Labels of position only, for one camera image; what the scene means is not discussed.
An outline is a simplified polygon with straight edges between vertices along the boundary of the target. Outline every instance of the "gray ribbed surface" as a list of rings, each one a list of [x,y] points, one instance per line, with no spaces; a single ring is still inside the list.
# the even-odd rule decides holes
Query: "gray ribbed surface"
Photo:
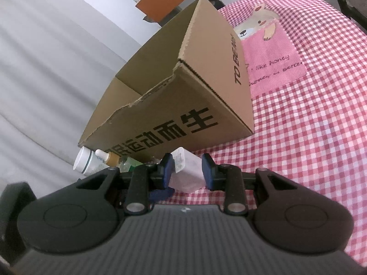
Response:
[[[305,257],[267,245],[244,218],[216,205],[156,205],[128,218],[105,244],[85,253],[28,252],[14,268],[32,275],[357,275],[343,252]]]

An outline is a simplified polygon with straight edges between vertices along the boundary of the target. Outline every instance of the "black frame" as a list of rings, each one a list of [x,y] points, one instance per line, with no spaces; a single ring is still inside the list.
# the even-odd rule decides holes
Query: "black frame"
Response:
[[[338,0],[340,11],[349,19],[354,19],[363,28],[367,30],[367,18],[360,13],[356,8],[350,7],[346,0]]]

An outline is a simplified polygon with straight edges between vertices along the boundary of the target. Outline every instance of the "bottle cap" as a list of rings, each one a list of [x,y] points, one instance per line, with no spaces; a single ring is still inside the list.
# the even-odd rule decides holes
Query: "bottle cap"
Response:
[[[113,152],[106,153],[100,149],[97,149],[95,151],[95,154],[97,157],[101,158],[108,166],[117,166],[119,164],[120,156]]]
[[[92,151],[86,147],[81,147],[78,156],[75,159],[73,170],[83,173],[88,165]]]
[[[104,162],[106,162],[108,160],[108,158],[110,157],[110,154],[108,154],[105,151],[102,151],[100,149],[97,149],[95,151],[95,154],[96,154],[97,157],[101,158]]]

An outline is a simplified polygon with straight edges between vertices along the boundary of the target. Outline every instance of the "metal pin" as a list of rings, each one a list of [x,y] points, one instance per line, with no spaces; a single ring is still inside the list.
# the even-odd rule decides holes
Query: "metal pin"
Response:
[[[227,209],[234,213],[240,213],[246,210],[246,206],[241,203],[231,203],[228,205]]]
[[[145,206],[141,203],[130,203],[126,206],[126,209],[130,212],[137,213],[145,209]]]

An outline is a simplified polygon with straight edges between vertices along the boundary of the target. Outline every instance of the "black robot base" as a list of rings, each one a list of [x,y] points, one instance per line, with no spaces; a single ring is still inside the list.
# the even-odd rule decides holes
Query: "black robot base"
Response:
[[[26,183],[0,198],[0,255],[18,275],[359,275],[343,249],[353,230],[339,203],[268,169],[243,173],[202,157],[217,205],[157,205],[172,155],[120,173],[107,168],[37,199]],[[245,189],[254,191],[249,210]]]

